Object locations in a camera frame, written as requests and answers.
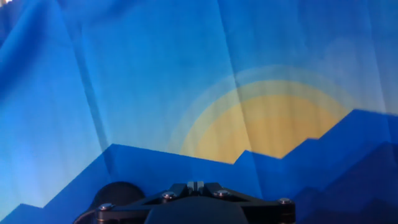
mountain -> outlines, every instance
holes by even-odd
[[[151,195],[192,180],[266,200],[293,198],[299,223],[324,223],[321,215],[336,215],[342,221],[337,223],[367,215],[381,222],[377,205],[398,205],[397,143],[397,117],[354,110],[283,159],[246,151],[225,164],[113,144],[44,208],[20,205],[0,224],[71,223],[100,188],[115,181],[132,182]]]

blue fabric backdrop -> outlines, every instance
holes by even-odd
[[[395,0],[0,7],[0,223],[71,223],[118,180],[397,223],[396,24]]]

black mechanical part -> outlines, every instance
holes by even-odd
[[[295,204],[287,198],[266,202],[218,183],[173,184],[128,206],[102,205],[98,224],[295,223]]]

bolt head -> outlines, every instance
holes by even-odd
[[[105,203],[105,204],[100,205],[98,208],[99,208],[101,211],[107,211],[107,210],[109,210],[109,209],[111,209],[111,208],[113,208],[113,207],[114,207],[113,204],[111,204],[111,203]]]
[[[281,203],[282,205],[286,205],[286,204],[290,204],[292,203],[291,199],[289,198],[281,198],[278,200],[279,203]]]
[[[174,192],[164,192],[162,194],[162,198],[167,199],[167,200],[171,200],[171,199],[174,199],[176,197],[177,196],[176,196],[176,194]]]
[[[214,192],[215,197],[225,197],[229,195],[230,193],[227,190],[217,190],[216,192]]]

sun illustration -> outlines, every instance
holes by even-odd
[[[179,154],[234,163],[245,151],[283,158],[307,138],[319,138],[353,105],[295,80],[240,85],[212,102],[190,126]]]

